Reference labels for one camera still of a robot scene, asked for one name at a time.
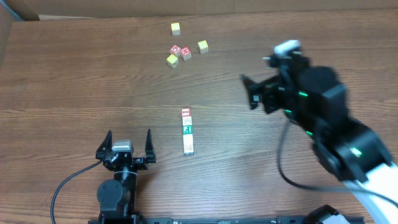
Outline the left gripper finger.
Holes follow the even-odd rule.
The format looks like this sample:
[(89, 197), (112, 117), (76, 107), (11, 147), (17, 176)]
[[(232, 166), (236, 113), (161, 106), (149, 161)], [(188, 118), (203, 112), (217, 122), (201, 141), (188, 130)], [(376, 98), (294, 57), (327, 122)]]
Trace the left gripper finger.
[(152, 143), (152, 135), (151, 135), (150, 129), (148, 129), (148, 131), (147, 131), (145, 154), (146, 154), (146, 162), (147, 163), (156, 163), (156, 155), (155, 155), (154, 146)]
[(95, 158), (98, 160), (104, 160), (107, 153), (112, 148), (112, 131), (109, 130), (104, 141), (100, 144), (99, 148), (96, 150)]

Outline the white and blue block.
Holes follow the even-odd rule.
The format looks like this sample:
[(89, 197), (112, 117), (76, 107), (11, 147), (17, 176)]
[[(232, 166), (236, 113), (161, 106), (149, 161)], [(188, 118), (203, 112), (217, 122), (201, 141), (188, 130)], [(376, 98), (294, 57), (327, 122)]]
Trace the white and blue block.
[(184, 152), (185, 155), (194, 155), (193, 144), (184, 144), (183, 145), (183, 152)]

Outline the white patterned wooden block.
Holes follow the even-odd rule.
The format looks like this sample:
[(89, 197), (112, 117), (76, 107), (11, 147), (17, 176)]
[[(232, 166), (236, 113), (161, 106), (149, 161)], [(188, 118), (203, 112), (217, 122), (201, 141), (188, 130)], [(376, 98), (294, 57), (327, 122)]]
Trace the white patterned wooden block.
[(184, 145), (192, 145), (193, 144), (193, 134), (184, 134), (183, 135), (183, 144)]

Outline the green wooden block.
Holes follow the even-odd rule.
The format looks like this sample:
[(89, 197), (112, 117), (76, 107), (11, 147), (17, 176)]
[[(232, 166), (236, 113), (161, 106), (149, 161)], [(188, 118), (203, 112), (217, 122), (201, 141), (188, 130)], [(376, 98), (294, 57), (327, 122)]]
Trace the green wooden block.
[(183, 126), (182, 132), (183, 132), (183, 135), (192, 134), (193, 133), (192, 125)]

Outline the white K wooden block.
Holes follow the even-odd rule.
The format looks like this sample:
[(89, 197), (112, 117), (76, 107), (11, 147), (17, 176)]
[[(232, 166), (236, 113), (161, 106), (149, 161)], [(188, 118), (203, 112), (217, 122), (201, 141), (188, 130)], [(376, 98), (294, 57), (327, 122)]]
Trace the white K wooden block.
[(183, 116), (182, 117), (182, 125), (183, 126), (192, 126), (192, 117), (191, 116)]

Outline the red I wooden block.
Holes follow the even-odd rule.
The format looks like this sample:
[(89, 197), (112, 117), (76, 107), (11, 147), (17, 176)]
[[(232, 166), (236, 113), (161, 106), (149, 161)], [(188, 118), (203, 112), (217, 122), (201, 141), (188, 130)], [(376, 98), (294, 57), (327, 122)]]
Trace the red I wooden block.
[(181, 116), (182, 117), (191, 116), (191, 115), (192, 115), (191, 108), (182, 108), (181, 109)]

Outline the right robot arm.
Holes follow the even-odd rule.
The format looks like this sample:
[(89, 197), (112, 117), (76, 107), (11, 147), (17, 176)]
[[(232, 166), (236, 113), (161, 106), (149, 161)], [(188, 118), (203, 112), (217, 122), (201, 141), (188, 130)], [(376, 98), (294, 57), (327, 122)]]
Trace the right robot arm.
[(381, 138), (352, 117), (346, 104), (346, 87), (331, 67), (312, 66), (298, 51), (268, 57), (277, 75), (255, 82), (241, 79), (251, 109), (259, 103), (267, 114), (284, 110), (291, 124), (301, 127), (313, 141), (319, 163), (343, 186), (304, 185), (281, 177), (296, 188), (352, 193), (376, 223), (397, 223), (397, 165)]

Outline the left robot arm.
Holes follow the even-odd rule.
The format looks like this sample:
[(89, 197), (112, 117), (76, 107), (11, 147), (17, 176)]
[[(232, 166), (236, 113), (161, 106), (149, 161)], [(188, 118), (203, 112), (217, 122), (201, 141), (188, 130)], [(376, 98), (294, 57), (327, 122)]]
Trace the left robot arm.
[(130, 140), (112, 141), (109, 131), (96, 151), (96, 158), (113, 178), (105, 180), (97, 189), (100, 204), (98, 223), (143, 224), (146, 219), (136, 210), (137, 178), (140, 170), (156, 163), (151, 131), (147, 132), (145, 156), (134, 157)]

